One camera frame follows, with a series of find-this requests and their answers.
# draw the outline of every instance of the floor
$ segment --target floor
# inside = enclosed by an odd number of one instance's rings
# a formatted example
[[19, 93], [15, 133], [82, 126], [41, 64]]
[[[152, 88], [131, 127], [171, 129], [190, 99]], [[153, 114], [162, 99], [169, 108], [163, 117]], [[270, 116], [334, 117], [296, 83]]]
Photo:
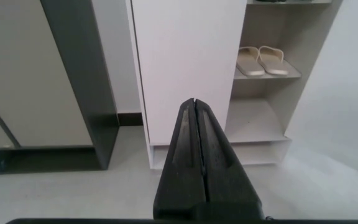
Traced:
[[[246, 167], [265, 215], [358, 219], [358, 172], [297, 145], [279, 166]], [[0, 175], [0, 224], [24, 217], [152, 218], [159, 178], [149, 169], [143, 127], [121, 127], [108, 171]]]

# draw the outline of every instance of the shelf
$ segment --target shelf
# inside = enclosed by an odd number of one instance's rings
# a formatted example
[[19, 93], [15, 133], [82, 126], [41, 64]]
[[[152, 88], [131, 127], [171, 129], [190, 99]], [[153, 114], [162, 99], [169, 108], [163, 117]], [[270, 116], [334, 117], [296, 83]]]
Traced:
[[298, 72], [296, 68], [294, 68], [292, 65], [290, 65], [286, 60], [283, 61], [283, 64], [288, 68], [289, 74], [288, 75], [271, 75], [266, 73], [265, 75], [261, 76], [254, 76], [254, 77], [248, 77], [243, 75], [240, 70], [236, 68], [236, 71], [234, 72], [234, 79], [266, 79], [266, 78], [299, 78], [301, 77], [301, 73]]
[[291, 141], [249, 142], [232, 144], [241, 165], [278, 164], [282, 161]]
[[163, 169], [165, 159], [167, 158], [169, 146], [154, 146], [153, 148], [152, 169]]
[[287, 0], [285, 2], [261, 2], [248, 0], [247, 4], [329, 4], [332, 0]]
[[[232, 148], [241, 165], [278, 164], [291, 144], [287, 141], [234, 143]], [[162, 170], [169, 146], [154, 146], [152, 169]]]
[[225, 133], [230, 143], [287, 140], [264, 99], [231, 100]]

